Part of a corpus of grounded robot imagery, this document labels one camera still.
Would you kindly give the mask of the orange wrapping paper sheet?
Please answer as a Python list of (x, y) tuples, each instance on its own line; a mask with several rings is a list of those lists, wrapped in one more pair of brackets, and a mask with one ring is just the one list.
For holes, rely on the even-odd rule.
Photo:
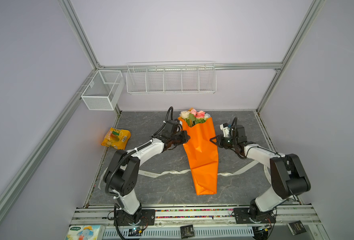
[(183, 144), (188, 157), (196, 194), (215, 195), (217, 193), (219, 154), (218, 147), (210, 142), (216, 136), (212, 117), (196, 119), (190, 114), (191, 126), (179, 116), (183, 130), (190, 140)]

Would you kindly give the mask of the aluminium front rail frame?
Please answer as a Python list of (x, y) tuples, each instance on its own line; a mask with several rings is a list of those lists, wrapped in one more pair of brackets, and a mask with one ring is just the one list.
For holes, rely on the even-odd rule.
[[(276, 217), (275, 224), (237, 224), (233, 215), (234, 208), (248, 208), (246, 206), (162, 206), (143, 209), (155, 209), (156, 219), (153, 226), (117, 226), (117, 212), (113, 206), (101, 208), (76, 209), (70, 226), (76, 225), (103, 225), (106, 229), (116, 229), (120, 233), (122, 228), (134, 228), (140, 233), (147, 228), (178, 228), (193, 225), (194, 227), (252, 227), (255, 236), (246, 239), (259, 240), (327, 240), (329, 239), (316, 211), (312, 205), (280, 205), (273, 209)], [(307, 232), (293, 236), (287, 226), (288, 223), (301, 221)]]

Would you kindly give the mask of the white ribbon gold lettering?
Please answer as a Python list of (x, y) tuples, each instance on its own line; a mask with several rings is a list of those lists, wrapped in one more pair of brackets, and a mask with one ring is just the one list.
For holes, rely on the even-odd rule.
[[(253, 168), (254, 166), (256, 166), (257, 164), (259, 164), (259, 162), (257, 161), (253, 161), (249, 164), (247, 164), (246, 166), (244, 166), (243, 168), (237, 170), (236, 172), (234, 173), (218, 173), (218, 176), (222, 176), (222, 177), (232, 177), (232, 176), (238, 176), (238, 175), (241, 175), (243, 173), (246, 173), (248, 170), (250, 170), (251, 168)], [(108, 168), (106, 168), (103, 173), (101, 174), (101, 177), (100, 177), (100, 180), (99, 180), (99, 184), (98, 184), (98, 189), (101, 190), (101, 184), (102, 184), (102, 181), (103, 181), (103, 177), (104, 175), (107, 173), (107, 170)], [(164, 175), (184, 175), (184, 174), (187, 174), (189, 173), (191, 170), (183, 170), (183, 171), (164, 171), (160, 174), (157, 174), (157, 173), (152, 173), (152, 172), (147, 172), (147, 171), (143, 171), (143, 170), (139, 170), (139, 175), (140, 176), (145, 176), (145, 177), (150, 177), (150, 178), (158, 178), (160, 176), (164, 176)], [(268, 170), (268, 167), (267, 166), (264, 166), (264, 174), (265, 174), (265, 178), (267, 179), (268, 183), (269, 184), (272, 184), (271, 182), (271, 174)]]

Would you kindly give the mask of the dark pink fake rose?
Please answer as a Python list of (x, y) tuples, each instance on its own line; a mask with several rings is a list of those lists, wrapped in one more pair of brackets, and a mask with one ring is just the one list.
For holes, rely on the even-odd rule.
[(205, 118), (205, 112), (204, 111), (199, 111), (199, 112), (196, 112), (196, 119), (204, 119)]

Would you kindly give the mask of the yellow snack bag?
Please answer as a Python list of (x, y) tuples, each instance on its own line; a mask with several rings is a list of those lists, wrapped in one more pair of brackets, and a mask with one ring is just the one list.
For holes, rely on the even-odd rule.
[(110, 128), (101, 145), (108, 148), (114, 148), (116, 150), (124, 150), (130, 138), (130, 131)]

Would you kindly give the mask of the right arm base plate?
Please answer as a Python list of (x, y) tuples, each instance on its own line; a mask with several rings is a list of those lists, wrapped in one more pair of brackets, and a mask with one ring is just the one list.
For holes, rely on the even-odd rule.
[(258, 208), (234, 208), (233, 215), (237, 224), (275, 224), (273, 210), (261, 212)]

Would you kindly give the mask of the black box right front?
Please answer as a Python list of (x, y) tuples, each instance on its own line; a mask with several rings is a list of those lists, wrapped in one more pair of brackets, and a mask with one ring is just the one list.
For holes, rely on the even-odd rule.
[(301, 221), (295, 221), (287, 224), (291, 234), (293, 236), (306, 233), (307, 230)]

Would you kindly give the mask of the black box centre front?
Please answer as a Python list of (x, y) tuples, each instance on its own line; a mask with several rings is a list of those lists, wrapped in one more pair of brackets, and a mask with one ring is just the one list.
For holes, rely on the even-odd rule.
[(193, 225), (180, 227), (181, 239), (187, 239), (195, 237), (195, 230)]

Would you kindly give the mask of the tissue pack with elephant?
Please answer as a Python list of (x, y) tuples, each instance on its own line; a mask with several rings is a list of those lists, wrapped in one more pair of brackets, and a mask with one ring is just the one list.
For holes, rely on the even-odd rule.
[(106, 227), (103, 225), (70, 226), (66, 240), (102, 240)]

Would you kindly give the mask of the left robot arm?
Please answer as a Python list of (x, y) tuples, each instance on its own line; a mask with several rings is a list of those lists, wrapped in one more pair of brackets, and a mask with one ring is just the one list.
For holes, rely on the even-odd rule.
[(117, 150), (104, 174), (105, 194), (112, 196), (128, 216), (139, 215), (142, 205), (137, 199), (137, 184), (141, 164), (173, 146), (186, 144), (187, 131), (163, 133), (129, 151)]

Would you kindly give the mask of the black box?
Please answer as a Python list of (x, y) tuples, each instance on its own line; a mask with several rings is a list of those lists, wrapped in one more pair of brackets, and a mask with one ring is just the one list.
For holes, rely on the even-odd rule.
[(307, 230), (301, 221), (295, 221), (287, 224), (291, 234), (293, 236), (306, 233)]
[(187, 239), (195, 237), (195, 230), (193, 225), (180, 227), (181, 239)]

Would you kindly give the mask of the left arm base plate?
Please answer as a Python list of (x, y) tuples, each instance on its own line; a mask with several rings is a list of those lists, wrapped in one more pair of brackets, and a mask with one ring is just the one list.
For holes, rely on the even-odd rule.
[(116, 212), (117, 226), (153, 226), (155, 224), (155, 209), (141, 209), (133, 215), (126, 213), (124, 210), (117, 210)]

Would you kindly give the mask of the white mesh box basket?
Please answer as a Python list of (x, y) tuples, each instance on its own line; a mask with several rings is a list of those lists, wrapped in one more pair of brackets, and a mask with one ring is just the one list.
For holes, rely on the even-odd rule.
[(124, 86), (121, 71), (97, 70), (81, 98), (91, 111), (114, 111)]

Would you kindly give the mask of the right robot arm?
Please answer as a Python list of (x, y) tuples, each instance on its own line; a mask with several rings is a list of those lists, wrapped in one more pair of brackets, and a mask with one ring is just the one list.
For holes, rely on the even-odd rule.
[(262, 195), (253, 199), (248, 217), (254, 223), (261, 222), (273, 209), (290, 197), (308, 192), (311, 183), (296, 154), (282, 154), (265, 149), (254, 142), (240, 142), (238, 138), (226, 138), (218, 135), (210, 142), (224, 149), (230, 149), (242, 159), (252, 159), (270, 169), (271, 187)]

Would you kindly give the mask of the cream fake rose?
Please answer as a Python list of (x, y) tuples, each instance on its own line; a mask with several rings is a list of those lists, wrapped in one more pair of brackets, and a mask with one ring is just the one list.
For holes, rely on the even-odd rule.
[(191, 121), (190, 121), (190, 111), (183, 111), (180, 114), (180, 117), (187, 123), (187, 125), (190, 127), (191, 126)]

